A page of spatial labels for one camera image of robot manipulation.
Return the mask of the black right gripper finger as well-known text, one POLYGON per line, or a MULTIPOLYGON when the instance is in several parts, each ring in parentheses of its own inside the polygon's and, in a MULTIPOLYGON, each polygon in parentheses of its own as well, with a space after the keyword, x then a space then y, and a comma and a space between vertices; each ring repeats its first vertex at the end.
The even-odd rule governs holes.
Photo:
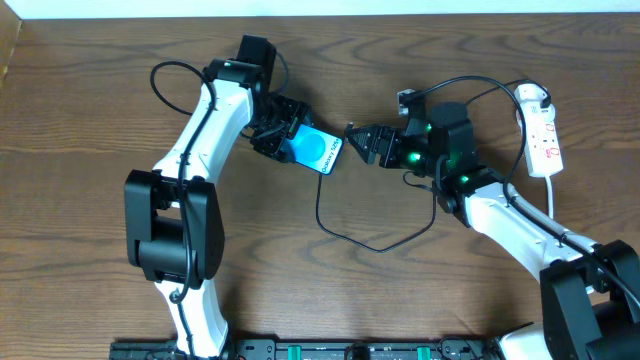
POLYGON ((375 163, 377 156, 380 154, 379 147, 374 145, 360 145, 352 143, 352 147, 361 159, 368 165, 375 163))
POLYGON ((355 127, 350 123, 345 129, 345 138, 354 146, 374 146, 379 141, 382 129, 382 125, 355 127))

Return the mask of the blue Samsung Galaxy smartphone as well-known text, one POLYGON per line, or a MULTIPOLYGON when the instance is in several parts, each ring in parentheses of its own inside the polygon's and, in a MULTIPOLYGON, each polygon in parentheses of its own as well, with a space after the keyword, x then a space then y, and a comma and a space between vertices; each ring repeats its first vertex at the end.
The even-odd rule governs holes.
POLYGON ((301 125, 289 140, 295 162, 322 175, 330 175, 343 148, 343 140, 308 125, 301 125))

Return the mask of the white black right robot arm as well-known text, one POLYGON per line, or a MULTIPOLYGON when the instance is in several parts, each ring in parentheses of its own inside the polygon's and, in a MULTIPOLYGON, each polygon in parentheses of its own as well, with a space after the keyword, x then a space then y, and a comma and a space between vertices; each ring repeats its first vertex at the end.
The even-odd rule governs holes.
POLYGON ((444 212, 493 239, 540 285, 543 320, 486 347, 494 359, 636 359, 639 257, 621 240, 601 245, 522 199, 477 155, 461 103, 406 110, 405 128, 348 125, 345 136, 367 163, 432 180, 444 212))

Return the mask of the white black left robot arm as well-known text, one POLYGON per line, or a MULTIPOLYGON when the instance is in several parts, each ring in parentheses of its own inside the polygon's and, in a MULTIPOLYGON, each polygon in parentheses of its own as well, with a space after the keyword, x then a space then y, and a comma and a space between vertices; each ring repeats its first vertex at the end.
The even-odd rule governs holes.
POLYGON ((292 141, 310 124, 310 108, 270 88, 280 58, 267 39, 246 35, 235 57, 195 69, 200 98, 180 137, 152 170, 125 181, 127 256, 168 304, 178 359, 235 355, 214 282, 225 244, 216 188, 246 128, 258 153, 294 159, 292 141))

